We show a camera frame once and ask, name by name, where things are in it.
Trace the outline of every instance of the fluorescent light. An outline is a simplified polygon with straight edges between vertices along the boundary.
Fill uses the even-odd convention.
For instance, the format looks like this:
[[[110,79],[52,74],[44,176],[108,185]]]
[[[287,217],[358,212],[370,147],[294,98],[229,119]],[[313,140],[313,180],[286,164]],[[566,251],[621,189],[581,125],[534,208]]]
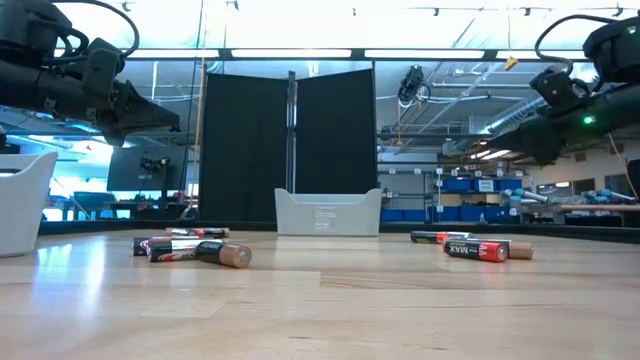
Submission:
[[[56,49],[55,57],[60,57],[64,53],[64,49]],[[129,55],[129,59],[199,59],[199,58],[217,58],[220,57],[218,50],[197,50],[197,49],[180,49],[180,50],[136,50]]]
[[[347,58],[351,50],[345,49],[236,49],[233,57],[239,58]]]
[[[500,157],[500,156],[502,156],[502,155],[504,155],[504,154],[508,154],[508,153],[510,153],[510,152],[511,152],[511,150],[500,150],[500,151],[496,151],[496,152],[494,152],[494,153],[493,153],[493,154],[491,154],[491,155],[487,155],[487,156],[483,157],[483,158],[482,158],[482,160],[491,160],[491,159],[495,159],[495,158],[497,158],[497,157]]]
[[[565,50],[541,50],[542,54],[562,57],[571,60],[584,60],[586,57],[582,51],[565,51]],[[516,50],[516,51],[498,51],[498,55],[496,58],[498,59],[508,59],[509,56],[512,56],[516,59],[539,59],[538,55],[536,55],[535,51],[524,51],[524,50]]]
[[[476,158],[478,158],[478,159],[479,159],[479,158],[481,158],[481,157],[483,157],[483,156],[485,156],[485,155],[489,154],[490,152],[491,152],[491,150],[485,150],[485,151],[483,151],[483,152],[479,152],[479,153],[477,153],[477,154],[473,154],[473,155],[471,155],[471,159],[476,159]]]
[[[368,58],[481,59],[482,50],[365,50]]]

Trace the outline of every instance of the wooden floor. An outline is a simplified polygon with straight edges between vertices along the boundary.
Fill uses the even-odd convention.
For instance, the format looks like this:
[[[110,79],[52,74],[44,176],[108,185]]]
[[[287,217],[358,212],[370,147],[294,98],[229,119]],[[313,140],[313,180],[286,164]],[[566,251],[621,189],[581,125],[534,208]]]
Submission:
[[[493,264],[406,234],[237,232],[254,258],[236,270],[132,257],[132,236],[156,234],[0,259],[0,358],[640,358],[639,246],[514,235],[534,260]]]

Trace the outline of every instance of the computer monitor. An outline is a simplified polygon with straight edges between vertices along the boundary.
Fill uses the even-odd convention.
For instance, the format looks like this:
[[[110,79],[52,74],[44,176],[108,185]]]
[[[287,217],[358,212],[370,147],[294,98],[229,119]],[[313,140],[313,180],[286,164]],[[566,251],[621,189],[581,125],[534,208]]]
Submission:
[[[184,151],[183,146],[114,148],[107,191],[183,190]]]

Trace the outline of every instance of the green led light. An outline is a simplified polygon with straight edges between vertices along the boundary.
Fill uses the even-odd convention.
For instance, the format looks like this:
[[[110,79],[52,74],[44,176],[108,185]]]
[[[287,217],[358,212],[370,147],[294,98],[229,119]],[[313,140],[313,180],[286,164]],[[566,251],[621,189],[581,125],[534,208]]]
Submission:
[[[582,122],[583,122],[585,125],[591,125],[591,124],[593,124],[594,122],[596,122],[596,118],[595,118],[595,117],[593,117],[593,116],[585,116],[584,118],[582,118]]]

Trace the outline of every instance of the black partition panel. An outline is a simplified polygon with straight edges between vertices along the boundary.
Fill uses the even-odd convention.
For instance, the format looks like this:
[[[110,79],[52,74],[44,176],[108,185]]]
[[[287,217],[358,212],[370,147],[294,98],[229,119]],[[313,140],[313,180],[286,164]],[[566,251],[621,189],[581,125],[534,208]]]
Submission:
[[[286,80],[207,77],[200,218],[273,222],[286,179]]]
[[[296,116],[296,193],[376,187],[373,70],[300,80]]]

